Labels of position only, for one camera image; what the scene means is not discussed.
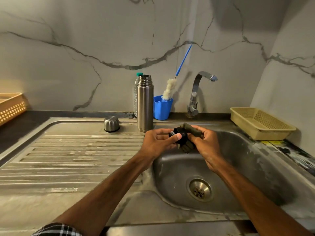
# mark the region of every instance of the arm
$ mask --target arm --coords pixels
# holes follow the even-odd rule
[[[261,236],[313,236],[302,225],[269,200],[247,178],[224,160],[218,138],[214,131],[194,126],[201,130],[204,139],[189,135],[208,167],[224,181],[243,207]]]
[[[171,131],[172,129],[148,131],[140,151],[135,156],[58,216],[54,222],[70,225],[84,236],[98,236],[136,178],[148,169],[164,150],[176,147],[174,143],[181,138],[181,134],[168,138],[165,134]]]

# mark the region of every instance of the black and white plaid shirt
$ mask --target black and white plaid shirt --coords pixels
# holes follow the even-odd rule
[[[51,223],[47,224],[32,236],[83,236],[75,228],[61,224],[61,223]]]

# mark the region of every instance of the faucet spout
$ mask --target faucet spout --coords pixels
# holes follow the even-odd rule
[[[197,74],[197,76],[195,77],[194,84],[192,86],[190,101],[187,106],[187,116],[190,118],[195,117],[199,113],[199,111],[197,110],[198,102],[196,101],[196,99],[197,99],[197,92],[199,89],[199,83],[202,77],[209,79],[209,81],[211,82],[215,82],[218,80],[217,76],[209,74],[208,72],[205,72],[205,71],[200,71]]]

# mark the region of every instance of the sink drain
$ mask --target sink drain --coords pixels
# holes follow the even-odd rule
[[[188,185],[188,191],[197,200],[210,201],[212,199],[211,187],[203,179],[193,179]]]

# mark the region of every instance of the blue container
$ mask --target blue container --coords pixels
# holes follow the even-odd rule
[[[174,99],[162,102],[162,95],[153,97],[153,114],[157,120],[166,120]]]

